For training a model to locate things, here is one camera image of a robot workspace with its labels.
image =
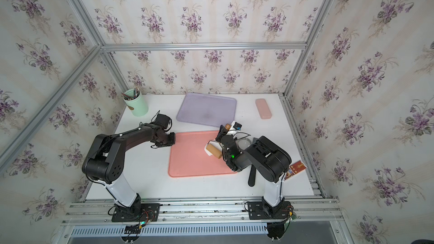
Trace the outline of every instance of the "black mounting plate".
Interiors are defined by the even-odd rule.
[[[263,210],[263,202],[247,202],[247,210],[249,212],[249,219],[251,220],[282,220],[286,219],[289,214],[288,207],[291,205],[290,202],[283,201],[283,206],[285,208],[280,209],[273,217],[269,218],[265,215]]]
[[[149,221],[157,221],[158,213],[160,211],[160,204],[141,204],[142,212],[145,211],[152,211],[154,215],[152,215],[150,212],[148,213],[148,216],[146,214],[143,214],[139,221],[146,221],[146,219],[149,217]],[[137,221],[137,220],[128,220],[120,211],[116,211],[117,208],[115,208],[115,213],[111,217],[112,222],[127,222],[127,221]]]

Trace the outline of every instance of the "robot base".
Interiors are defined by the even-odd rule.
[[[285,202],[285,198],[275,207],[270,207],[262,198],[262,202],[247,202],[249,219],[251,220],[280,220],[286,219],[290,214],[288,208],[290,202]]]

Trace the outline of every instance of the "ventilation grille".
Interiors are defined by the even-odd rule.
[[[258,235],[268,234],[266,223],[218,223],[187,225],[146,225],[140,236]],[[74,226],[71,237],[114,237],[124,234],[125,225]]]

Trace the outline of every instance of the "mint green cup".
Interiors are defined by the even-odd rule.
[[[134,95],[134,89],[129,89],[126,92],[124,92],[124,94],[128,95],[128,96],[133,96]],[[133,113],[134,116],[136,117],[141,117],[143,115],[145,115],[146,113],[148,113],[148,104],[146,103],[146,101],[143,98],[143,95],[140,91],[138,91],[138,96],[136,99],[134,100],[125,100],[124,99],[125,104],[127,104],[127,107],[129,108],[129,110],[131,110],[131,113]]]

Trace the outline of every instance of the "black handle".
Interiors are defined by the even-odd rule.
[[[256,179],[256,168],[253,166],[250,168],[250,175],[249,175],[249,186],[253,187],[255,185],[255,179]]]

